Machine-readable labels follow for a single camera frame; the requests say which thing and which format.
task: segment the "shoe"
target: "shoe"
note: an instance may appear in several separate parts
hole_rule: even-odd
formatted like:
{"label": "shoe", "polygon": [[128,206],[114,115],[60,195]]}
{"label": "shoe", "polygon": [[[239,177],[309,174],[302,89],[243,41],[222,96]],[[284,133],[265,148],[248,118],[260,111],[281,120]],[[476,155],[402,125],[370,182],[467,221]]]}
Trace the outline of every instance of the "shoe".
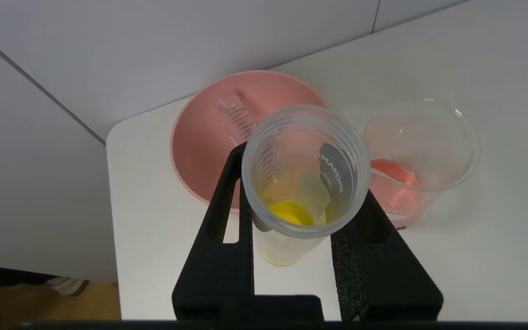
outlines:
{"label": "shoe", "polygon": [[58,291],[58,294],[63,296],[73,297],[79,295],[85,290],[88,280],[79,280],[77,278],[69,277],[55,277],[48,281],[52,289]]}

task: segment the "plastic cup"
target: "plastic cup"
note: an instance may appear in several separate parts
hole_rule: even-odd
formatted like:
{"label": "plastic cup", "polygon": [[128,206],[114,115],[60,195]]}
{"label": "plastic cup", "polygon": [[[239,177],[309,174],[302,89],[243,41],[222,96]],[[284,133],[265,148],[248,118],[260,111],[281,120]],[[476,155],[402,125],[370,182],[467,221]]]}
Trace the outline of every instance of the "plastic cup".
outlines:
{"label": "plastic cup", "polygon": [[464,182],[480,159],[480,141],[460,110],[429,98],[390,103],[363,133],[370,190],[396,228],[416,223],[443,192]]}
{"label": "plastic cup", "polygon": [[258,124],[241,163],[254,242],[289,266],[347,224],[368,192],[369,158],[356,130],[317,106],[292,106]]}

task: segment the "yellow liquid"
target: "yellow liquid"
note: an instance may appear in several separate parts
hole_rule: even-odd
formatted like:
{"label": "yellow liquid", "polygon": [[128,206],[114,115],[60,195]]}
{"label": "yellow liquid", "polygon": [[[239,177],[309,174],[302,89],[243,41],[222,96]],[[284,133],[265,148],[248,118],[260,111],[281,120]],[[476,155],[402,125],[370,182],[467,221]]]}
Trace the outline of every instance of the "yellow liquid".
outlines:
{"label": "yellow liquid", "polygon": [[312,216],[300,205],[291,201],[283,201],[269,207],[270,211],[280,219],[301,226],[312,226]]}

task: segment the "white wall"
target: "white wall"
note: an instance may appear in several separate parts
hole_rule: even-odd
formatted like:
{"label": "white wall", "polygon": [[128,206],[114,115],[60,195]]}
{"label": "white wall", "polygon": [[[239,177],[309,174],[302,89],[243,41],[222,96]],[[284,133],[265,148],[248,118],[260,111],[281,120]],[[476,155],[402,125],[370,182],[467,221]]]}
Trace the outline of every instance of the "white wall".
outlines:
{"label": "white wall", "polygon": [[412,21],[467,0],[380,0],[374,32]]}
{"label": "white wall", "polygon": [[0,267],[117,279],[104,146],[1,58]]}
{"label": "white wall", "polygon": [[378,0],[0,0],[0,49],[105,138],[237,71],[368,35]]}

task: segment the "wooden floor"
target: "wooden floor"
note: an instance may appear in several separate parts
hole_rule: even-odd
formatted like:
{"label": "wooden floor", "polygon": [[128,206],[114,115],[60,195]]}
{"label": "wooden floor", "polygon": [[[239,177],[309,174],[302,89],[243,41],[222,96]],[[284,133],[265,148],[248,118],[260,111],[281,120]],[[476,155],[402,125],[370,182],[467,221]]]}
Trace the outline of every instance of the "wooden floor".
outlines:
{"label": "wooden floor", "polygon": [[0,330],[28,321],[121,319],[117,283],[90,282],[76,297],[49,285],[0,288]]}

